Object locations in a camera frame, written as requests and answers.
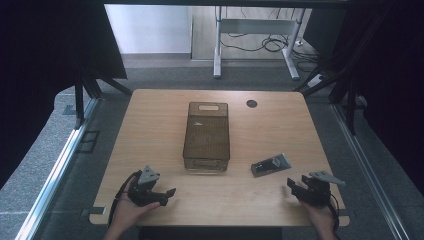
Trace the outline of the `person's right hand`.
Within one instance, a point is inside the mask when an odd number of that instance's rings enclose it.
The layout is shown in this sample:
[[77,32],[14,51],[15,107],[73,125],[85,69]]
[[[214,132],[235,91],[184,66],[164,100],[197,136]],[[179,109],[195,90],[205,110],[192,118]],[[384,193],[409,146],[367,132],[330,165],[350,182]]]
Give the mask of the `person's right hand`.
[[300,204],[305,208],[319,240],[334,240],[335,222],[330,209],[328,207],[315,208],[304,201],[300,201]]

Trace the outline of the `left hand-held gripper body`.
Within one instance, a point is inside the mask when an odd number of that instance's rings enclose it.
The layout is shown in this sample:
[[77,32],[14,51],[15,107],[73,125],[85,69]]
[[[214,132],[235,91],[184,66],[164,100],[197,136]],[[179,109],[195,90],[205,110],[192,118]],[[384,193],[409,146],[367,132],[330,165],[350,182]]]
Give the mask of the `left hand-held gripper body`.
[[160,196],[152,191],[158,180],[159,174],[150,166],[146,166],[143,170],[137,172],[135,180],[129,187],[128,197],[137,206],[160,202]]

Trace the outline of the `person's left hand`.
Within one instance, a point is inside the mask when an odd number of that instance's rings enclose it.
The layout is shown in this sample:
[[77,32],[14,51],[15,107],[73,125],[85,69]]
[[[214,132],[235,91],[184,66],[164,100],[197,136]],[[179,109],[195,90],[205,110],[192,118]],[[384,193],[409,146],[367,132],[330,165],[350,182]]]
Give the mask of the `person's left hand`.
[[121,196],[118,198],[118,203],[113,214],[112,223],[109,227],[115,233],[122,234],[130,227],[133,227],[143,215],[160,207],[159,202],[150,203],[140,207],[134,204],[128,197],[128,190],[133,180],[130,180]]

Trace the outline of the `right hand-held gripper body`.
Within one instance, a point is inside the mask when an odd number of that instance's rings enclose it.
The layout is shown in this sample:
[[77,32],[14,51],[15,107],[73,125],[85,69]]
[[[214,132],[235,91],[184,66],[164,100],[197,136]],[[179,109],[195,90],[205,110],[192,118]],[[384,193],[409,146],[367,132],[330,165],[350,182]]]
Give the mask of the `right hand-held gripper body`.
[[324,207],[330,203],[330,184],[345,185],[343,180],[326,171],[310,172],[307,177],[311,178],[312,183],[302,192],[300,199],[314,207]]

